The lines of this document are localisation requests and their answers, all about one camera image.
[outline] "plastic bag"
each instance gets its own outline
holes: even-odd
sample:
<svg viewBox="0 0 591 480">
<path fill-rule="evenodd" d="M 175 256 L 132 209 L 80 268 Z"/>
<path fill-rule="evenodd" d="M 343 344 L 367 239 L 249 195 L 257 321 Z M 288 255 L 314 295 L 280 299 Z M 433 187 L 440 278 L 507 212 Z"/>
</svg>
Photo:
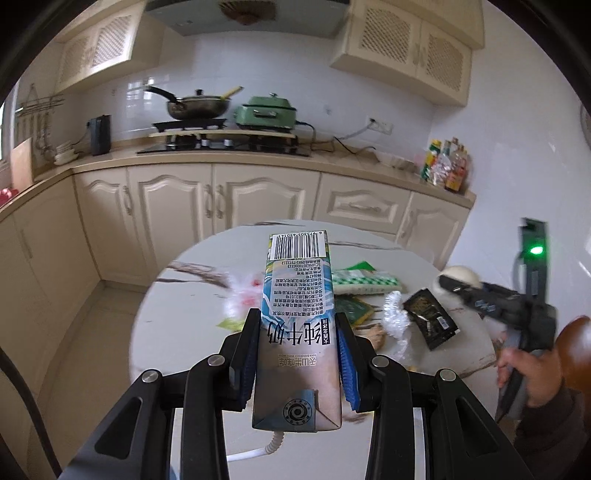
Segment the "plastic bag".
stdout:
<svg viewBox="0 0 591 480">
<path fill-rule="evenodd" d="M 263 273 L 228 275 L 230 295 L 224 302 L 224 320 L 217 326 L 241 332 L 250 309 L 261 308 Z"/>
<path fill-rule="evenodd" d="M 411 365 L 410 358 L 410 319 L 402 306 L 402 294 L 399 291 L 388 293 L 384 299 L 384 318 L 382 326 L 386 333 L 396 340 L 393 350 L 388 351 L 392 360 L 404 365 Z"/>
</svg>

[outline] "gas stove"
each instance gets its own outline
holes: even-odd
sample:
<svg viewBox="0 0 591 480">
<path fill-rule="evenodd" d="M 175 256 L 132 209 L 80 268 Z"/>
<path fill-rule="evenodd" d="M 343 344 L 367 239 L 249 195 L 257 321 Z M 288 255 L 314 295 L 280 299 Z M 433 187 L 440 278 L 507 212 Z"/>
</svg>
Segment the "gas stove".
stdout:
<svg viewBox="0 0 591 480">
<path fill-rule="evenodd" d="M 179 151 L 249 151 L 284 155 L 310 156 L 302 149 L 298 137 L 289 132 L 272 130 L 226 129 L 225 118 L 181 120 L 154 124 L 163 143 L 153 145 L 138 154 Z"/>
</svg>

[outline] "cutting board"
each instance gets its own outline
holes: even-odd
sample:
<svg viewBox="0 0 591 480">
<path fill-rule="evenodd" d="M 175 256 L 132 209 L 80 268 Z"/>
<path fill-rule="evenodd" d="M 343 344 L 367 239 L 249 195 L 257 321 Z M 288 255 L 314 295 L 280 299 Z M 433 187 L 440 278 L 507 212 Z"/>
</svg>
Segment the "cutting board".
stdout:
<svg viewBox="0 0 591 480">
<path fill-rule="evenodd" d="M 33 185 L 33 141 L 27 138 L 10 153 L 12 188 L 19 192 Z"/>
</svg>

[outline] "white tile wall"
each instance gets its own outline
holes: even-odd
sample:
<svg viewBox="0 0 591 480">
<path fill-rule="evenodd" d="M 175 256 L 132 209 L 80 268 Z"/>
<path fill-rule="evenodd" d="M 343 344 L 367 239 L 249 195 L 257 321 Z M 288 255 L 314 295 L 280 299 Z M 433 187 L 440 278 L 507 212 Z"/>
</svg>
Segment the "white tile wall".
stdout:
<svg viewBox="0 0 591 480">
<path fill-rule="evenodd" d="M 548 222 L 549 301 L 560 328 L 591 313 L 591 150 L 580 101 L 549 57 L 485 2 L 486 48 L 475 52 L 468 106 L 438 107 L 432 138 L 459 137 L 474 160 L 476 206 L 450 265 L 511 285 L 518 226 Z"/>
<path fill-rule="evenodd" d="M 392 135 L 366 132 L 357 144 L 375 144 L 412 158 L 428 141 L 434 106 L 403 90 L 331 69 L 333 50 L 333 40 L 303 35 L 227 32 L 181 37 L 167 30 L 157 68 L 79 96 L 80 128 L 87 119 L 110 113 L 113 139 L 119 140 L 145 135 L 151 123 L 169 120 L 164 98 L 127 92 L 150 77 L 179 97 L 193 95 L 197 88 L 220 95 L 242 85 L 245 90 L 233 98 L 229 118 L 251 96 L 275 92 L 290 100 L 298 120 L 313 124 L 320 138 L 359 130 L 368 115 L 392 122 Z"/>
</svg>

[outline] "white cabinet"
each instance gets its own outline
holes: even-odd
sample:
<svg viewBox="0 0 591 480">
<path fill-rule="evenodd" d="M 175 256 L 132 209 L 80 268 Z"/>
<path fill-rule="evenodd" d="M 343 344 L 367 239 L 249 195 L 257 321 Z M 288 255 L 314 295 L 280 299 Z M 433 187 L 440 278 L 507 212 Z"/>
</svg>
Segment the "white cabinet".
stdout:
<svg viewBox="0 0 591 480">
<path fill-rule="evenodd" d="M 467 208 L 413 192 L 397 242 L 442 270 L 469 213 Z"/>
<path fill-rule="evenodd" d="M 83 30 L 86 30 L 101 20 L 104 20 L 106 17 L 116 13 L 117 10 L 122 10 L 134 3 L 137 3 L 137 0 L 97 0 L 74 20 L 68 23 L 62 31 L 54 37 L 54 40 L 59 43 L 68 42 Z"/>
<path fill-rule="evenodd" d="M 441 28 L 463 44 L 484 48 L 482 0 L 381 0 Z"/>
<path fill-rule="evenodd" d="M 0 222 L 0 265 L 0 341 L 36 396 L 54 353 L 56 314 L 21 248 L 13 216 Z M 27 464 L 30 425 L 22 400 L 0 373 L 0 434 L 21 466 Z"/>
<path fill-rule="evenodd" d="M 60 60 L 56 93 L 85 90 L 156 66 L 164 24 L 143 15 L 145 4 L 142 1 L 124 8 L 68 41 Z"/>
<path fill-rule="evenodd" d="M 437 103 L 464 103 L 470 89 L 472 51 L 433 25 L 423 22 L 417 79 L 431 87 Z"/>
<path fill-rule="evenodd" d="M 95 32 L 86 30 L 64 45 L 57 72 L 56 93 L 79 83 L 88 75 L 88 61 Z"/>
<path fill-rule="evenodd" d="M 215 231 L 269 220 L 311 220 L 320 173 L 215 165 Z"/>
<path fill-rule="evenodd" d="M 63 337 L 99 281 L 78 213 L 73 179 L 41 192 L 14 213 L 23 250 L 58 315 Z"/>
<path fill-rule="evenodd" d="M 126 169 L 90 171 L 75 178 L 84 227 L 100 277 L 149 285 L 135 230 Z"/>
<path fill-rule="evenodd" d="M 422 95 L 466 105 L 472 51 L 459 40 L 382 0 L 357 0 L 337 39 L 332 67 Z"/>
<path fill-rule="evenodd" d="M 129 168 L 132 208 L 150 280 L 213 233 L 211 164 Z"/>
<path fill-rule="evenodd" d="M 408 190 L 322 174 L 314 220 L 395 234 L 409 197 Z"/>
</svg>

